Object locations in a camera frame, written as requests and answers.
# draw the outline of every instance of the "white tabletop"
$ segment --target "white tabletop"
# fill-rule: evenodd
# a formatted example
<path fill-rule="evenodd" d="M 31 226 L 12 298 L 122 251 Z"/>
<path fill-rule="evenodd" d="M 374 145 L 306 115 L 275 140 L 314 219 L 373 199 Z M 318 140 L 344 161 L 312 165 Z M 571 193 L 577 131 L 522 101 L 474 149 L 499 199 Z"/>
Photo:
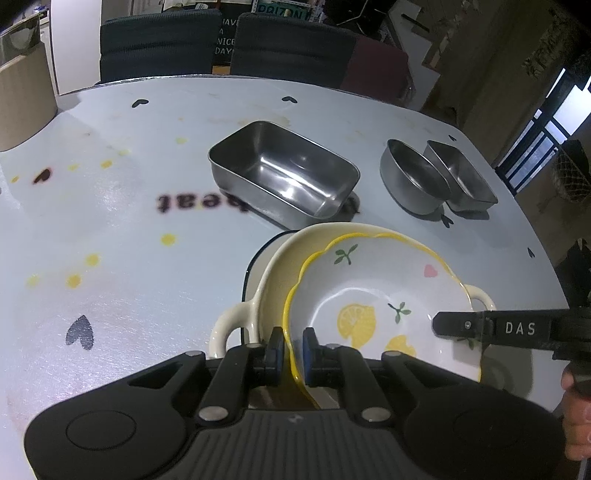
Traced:
<path fill-rule="evenodd" d="M 149 103 L 132 108 L 138 99 Z M 33 478 L 22 434 L 50 404 L 182 351 L 207 351 L 214 321 L 240 300 L 248 262 L 280 231 L 225 199 L 208 206 L 220 196 L 207 151 L 254 120 L 355 163 L 355 221 L 426 244 L 499 309 L 567 307 L 540 242 L 494 171 L 459 130 L 420 113 L 312 85 L 237 77 L 118 83 L 60 97 L 58 105 L 46 128 L 0 153 L 3 478 Z M 454 222 L 447 228 L 404 212 L 379 175 L 389 138 L 419 151 L 427 140 L 462 150 L 498 196 L 488 219 L 445 206 Z M 35 184 L 46 168 L 50 177 Z M 196 207 L 179 209 L 176 196 L 191 193 Z M 214 196 L 203 205 L 207 194 Z M 170 209 L 162 213 L 166 195 Z M 90 349 L 88 338 L 66 341 L 83 315 L 93 329 Z M 551 353 L 491 347 L 485 356 L 498 384 L 550 409 L 559 402 L 564 362 Z"/>

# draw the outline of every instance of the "bowl handle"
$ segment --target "bowl handle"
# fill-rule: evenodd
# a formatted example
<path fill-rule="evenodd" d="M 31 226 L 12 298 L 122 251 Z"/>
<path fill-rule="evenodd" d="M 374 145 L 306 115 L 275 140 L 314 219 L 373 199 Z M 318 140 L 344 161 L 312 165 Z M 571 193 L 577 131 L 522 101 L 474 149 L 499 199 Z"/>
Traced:
<path fill-rule="evenodd" d="M 211 358 L 221 358 L 226 355 L 228 337 L 237 328 L 247 329 L 250 343 L 259 341 L 258 329 L 251 319 L 251 309 L 252 302 L 243 301 L 219 316 L 209 337 L 209 356 Z"/>
<path fill-rule="evenodd" d="M 470 301 L 472 299 L 480 300 L 487 310 L 496 310 L 495 302 L 492 301 L 492 298 L 484 290 L 474 285 L 464 285 L 464 287 L 466 287 Z"/>

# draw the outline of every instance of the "gray chair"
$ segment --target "gray chair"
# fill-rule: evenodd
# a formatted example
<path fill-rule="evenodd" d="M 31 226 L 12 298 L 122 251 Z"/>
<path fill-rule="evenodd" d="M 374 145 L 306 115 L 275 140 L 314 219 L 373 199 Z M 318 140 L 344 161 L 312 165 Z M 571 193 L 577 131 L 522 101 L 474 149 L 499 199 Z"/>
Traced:
<path fill-rule="evenodd" d="M 265 14 L 238 17 L 230 74 L 339 88 L 355 35 L 342 28 Z"/>
<path fill-rule="evenodd" d="M 216 9 L 108 20 L 100 28 L 100 81 L 211 73 L 221 24 Z"/>

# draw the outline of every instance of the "rectangular metal container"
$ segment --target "rectangular metal container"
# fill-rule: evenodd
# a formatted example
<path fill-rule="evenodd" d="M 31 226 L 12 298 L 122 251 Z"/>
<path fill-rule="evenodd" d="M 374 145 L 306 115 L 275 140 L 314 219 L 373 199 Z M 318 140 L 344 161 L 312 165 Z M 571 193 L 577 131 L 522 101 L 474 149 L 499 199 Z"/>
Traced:
<path fill-rule="evenodd" d="M 470 160 L 453 145 L 429 140 L 427 157 L 447 180 L 452 197 L 447 201 L 455 212 L 474 212 L 489 209 L 498 199 Z"/>
<path fill-rule="evenodd" d="M 265 121 L 214 145 L 209 160 L 221 190 L 294 230 L 331 221 L 360 176 L 348 160 Z"/>

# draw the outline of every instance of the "white bowl with yellow rim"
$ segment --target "white bowl with yellow rim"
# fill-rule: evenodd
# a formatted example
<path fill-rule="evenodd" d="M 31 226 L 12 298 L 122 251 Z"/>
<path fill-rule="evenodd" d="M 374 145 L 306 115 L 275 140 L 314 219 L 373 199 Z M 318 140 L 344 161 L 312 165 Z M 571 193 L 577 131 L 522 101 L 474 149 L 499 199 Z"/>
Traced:
<path fill-rule="evenodd" d="M 398 350 L 479 380 L 480 343 L 439 338 L 431 328 L 438 312 L 472 311 L 472 299 L 495 309 L 484 291 L 462 284 L 440 256 L 405 235 L 339 236 L 308 257 L 287 296 L 282 326 L 292 375 L 304 388 L 301 341 L 314 327 L 321 345 L 352 346 L 365 358 Z M 306 390 L 331 406 L 322 389 Z"/>

